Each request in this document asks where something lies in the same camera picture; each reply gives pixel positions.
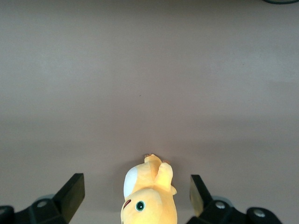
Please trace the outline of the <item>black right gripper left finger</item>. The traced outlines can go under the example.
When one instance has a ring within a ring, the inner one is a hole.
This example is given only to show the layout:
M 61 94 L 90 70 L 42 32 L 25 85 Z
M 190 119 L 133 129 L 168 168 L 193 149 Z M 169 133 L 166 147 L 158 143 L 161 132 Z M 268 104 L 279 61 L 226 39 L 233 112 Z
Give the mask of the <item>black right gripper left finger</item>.
M 2 224 L 68 224 L 85 197 L 83 173 L 75 173 L 51 198 L 36 200 L 27 208 L 15 212 L 14 207 L 0 207 Z

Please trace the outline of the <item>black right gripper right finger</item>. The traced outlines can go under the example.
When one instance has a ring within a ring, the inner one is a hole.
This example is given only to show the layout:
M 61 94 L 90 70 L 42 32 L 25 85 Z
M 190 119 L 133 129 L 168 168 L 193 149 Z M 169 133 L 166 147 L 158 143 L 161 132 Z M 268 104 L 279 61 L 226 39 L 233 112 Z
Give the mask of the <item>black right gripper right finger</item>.
M 189 224 L 279 224 L 270 210 L 250 207 L 245 213 L 237 210 L 223 197 L 212 197 L 200 175 L 191 175 L 189 197 L 195 216 Z

